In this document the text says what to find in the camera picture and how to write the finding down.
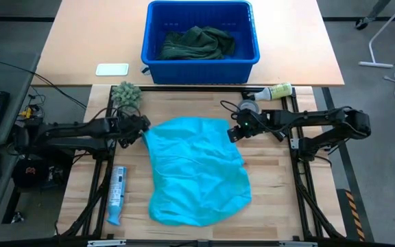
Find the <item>pale rectangular plastic lid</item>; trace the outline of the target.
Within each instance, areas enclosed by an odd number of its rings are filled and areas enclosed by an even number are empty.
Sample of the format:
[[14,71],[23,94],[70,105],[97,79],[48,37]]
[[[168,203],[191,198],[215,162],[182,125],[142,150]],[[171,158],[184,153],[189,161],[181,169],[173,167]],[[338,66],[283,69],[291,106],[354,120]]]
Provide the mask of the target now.
[[128,74],[129,64],[127,63],[102,63],[98,64],[96,76],[126,76]]

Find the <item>black yellow hazard strip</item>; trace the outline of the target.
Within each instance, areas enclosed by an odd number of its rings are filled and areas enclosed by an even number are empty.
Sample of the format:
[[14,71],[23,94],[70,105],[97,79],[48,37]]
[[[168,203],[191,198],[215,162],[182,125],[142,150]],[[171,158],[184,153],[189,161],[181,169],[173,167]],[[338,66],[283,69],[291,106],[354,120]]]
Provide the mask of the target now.
[[353,198],[353,196],[352,196],[350,191],[345,189],[344,192],[345,192],[345,195],[346,195],[346,197],[348,199],[348,203],[349,203],[349,206],[350,206],[350,211],[351,211],[352,216],[353,216],[353,221],[355,223],[356,232],[357,232],[359,241],[364,242],[366,239],[365,239],[365,235],[364,235],[364,232],[363,232],[363,229],[362,229],[362,225],[361,225],[361,222],[360,222],[360,219],[359,219],[359,215],[357,213],[357,208],[356,208],[356,204],[355,204],[354,198]]

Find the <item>black tape roll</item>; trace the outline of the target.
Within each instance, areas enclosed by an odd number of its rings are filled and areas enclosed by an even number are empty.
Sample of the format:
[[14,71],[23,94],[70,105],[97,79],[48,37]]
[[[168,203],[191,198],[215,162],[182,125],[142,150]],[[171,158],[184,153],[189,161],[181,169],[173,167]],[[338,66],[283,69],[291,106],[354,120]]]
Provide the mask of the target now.
[[238,108],[240,110],[248,109],[251,110],[252,112],[260,113],[259,105],[254,100],[251,99],[243,99],[241,102],[239,102]]

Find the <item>potted green succulent plant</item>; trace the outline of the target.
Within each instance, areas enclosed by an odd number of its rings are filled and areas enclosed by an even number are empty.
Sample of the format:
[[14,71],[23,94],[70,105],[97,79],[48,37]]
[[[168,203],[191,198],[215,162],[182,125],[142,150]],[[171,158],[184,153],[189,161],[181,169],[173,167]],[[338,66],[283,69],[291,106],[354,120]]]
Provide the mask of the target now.
[[142,99],[142,90],[129,82],[123,81],[112,89],[112,100],[118,106],[138,108]]

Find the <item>dark green knit garment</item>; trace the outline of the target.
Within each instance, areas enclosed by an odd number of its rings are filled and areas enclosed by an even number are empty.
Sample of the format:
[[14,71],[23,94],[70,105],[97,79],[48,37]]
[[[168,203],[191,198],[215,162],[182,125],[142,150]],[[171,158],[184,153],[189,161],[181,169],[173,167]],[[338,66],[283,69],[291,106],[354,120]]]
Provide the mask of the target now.
[[214,27],[194,26],[186,32],[168,32],[158,60],[221,60],[235,52],[235,39]]

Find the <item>teal shirt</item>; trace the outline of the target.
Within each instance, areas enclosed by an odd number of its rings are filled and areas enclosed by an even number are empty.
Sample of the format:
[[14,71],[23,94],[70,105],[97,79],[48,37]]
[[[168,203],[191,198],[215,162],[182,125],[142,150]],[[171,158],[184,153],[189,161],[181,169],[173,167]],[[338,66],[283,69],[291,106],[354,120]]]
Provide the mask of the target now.
[[148,213],[170,226],[209,226],[247,207],[252,190],[225,119],[176,117],[143,134],[154,191]]

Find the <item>white floor stand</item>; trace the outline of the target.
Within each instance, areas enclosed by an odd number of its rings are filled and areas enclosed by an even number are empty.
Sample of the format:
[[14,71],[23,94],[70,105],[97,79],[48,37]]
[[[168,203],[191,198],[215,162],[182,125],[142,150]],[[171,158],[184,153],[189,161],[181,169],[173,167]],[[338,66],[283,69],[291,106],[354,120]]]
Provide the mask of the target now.
[[368,42],[368,51],[370,55],[370,61],[359,61],[358,65],[362,67],[375,67],[375,68],[382,68],[382,69],[391,69],[394,67],[391,63],[384,63],[379,62],[376,59],[375,50],[374,50],[374,43],[377,38],[385,31],[385,29],[395,21],[395,13],[388,17],[386,22],[382,25],[382,27],[373,35],[373,37]]

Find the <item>black caster desk leg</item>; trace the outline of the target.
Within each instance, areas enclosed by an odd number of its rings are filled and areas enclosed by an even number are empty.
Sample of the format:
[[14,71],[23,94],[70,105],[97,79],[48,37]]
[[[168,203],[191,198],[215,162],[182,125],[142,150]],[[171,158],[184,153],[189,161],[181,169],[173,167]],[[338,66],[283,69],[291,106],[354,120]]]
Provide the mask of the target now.
[[361,19],[355,22],[355,28],[357,30],[365,29],[369,23],[373,22],[376,17],[385,9],[385,7],[390,3],[391,0],[378,0],[377,3],[372,8],[371,12]]

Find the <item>blue plastic bin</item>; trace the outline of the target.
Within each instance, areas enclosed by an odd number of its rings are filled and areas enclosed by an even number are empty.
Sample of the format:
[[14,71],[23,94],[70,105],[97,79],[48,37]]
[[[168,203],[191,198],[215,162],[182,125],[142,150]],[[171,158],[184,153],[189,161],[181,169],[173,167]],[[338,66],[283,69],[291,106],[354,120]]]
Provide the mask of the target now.
[[[168,32],[194,26],[227,31],[235,52],[221,60],[158,60]],[[252,4],[247,1],[153,1],[147,18],[141,60],[156,84],[244,84],[260,52]]]

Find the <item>yellow label squeeze bottle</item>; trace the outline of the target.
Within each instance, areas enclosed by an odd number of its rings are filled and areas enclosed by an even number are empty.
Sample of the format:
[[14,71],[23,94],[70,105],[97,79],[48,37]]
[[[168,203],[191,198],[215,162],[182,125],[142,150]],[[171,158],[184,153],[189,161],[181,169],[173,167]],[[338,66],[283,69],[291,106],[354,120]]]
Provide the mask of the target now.
[[277,84],[264,88],[262,91],[253,94],[255,101],[271,101],[292,95],[293,88],[290,83]]

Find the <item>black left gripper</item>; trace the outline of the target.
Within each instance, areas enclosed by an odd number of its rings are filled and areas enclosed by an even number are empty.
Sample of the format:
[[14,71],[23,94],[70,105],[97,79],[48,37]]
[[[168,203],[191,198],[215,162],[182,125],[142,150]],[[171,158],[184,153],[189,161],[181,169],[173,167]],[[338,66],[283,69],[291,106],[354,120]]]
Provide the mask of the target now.
[[116,117],[115,139],[122,148],[132,145],[140,136],[141,132],[147,132],[151,126],[146,116],[131,115],[129,117]]

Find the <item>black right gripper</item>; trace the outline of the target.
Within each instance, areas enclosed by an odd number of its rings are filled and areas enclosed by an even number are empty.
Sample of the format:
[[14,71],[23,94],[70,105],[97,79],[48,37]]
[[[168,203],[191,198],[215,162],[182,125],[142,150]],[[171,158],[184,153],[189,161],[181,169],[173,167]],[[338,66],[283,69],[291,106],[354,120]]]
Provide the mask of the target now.
[[[255,120],[255,124],[254,124],[255,134],[263,134],[266,132],[273,132],[273,130],[271,130],[270,127],[268,127],[265,124],[265,121],[263,120],[262,115],[260,115],[259,113],[254,113],[254,120]],[[228,137],[229,137],[231,143],[235,143],[235,142],[241,140],[242,138],[244,138],[243,128],[240,126],[235,126],[231,129],[228,129],[227,134],[228,134]]]

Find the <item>light blue tube bottle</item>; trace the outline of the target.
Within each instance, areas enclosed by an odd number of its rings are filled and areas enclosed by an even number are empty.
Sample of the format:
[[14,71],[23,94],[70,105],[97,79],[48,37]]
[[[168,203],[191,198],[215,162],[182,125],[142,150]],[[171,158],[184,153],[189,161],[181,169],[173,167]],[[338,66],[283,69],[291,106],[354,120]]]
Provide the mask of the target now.
[[127,168],[116,166],[112,170],[108,194],[107,222],[114,226],[120,225],[120,215],[125,198]]

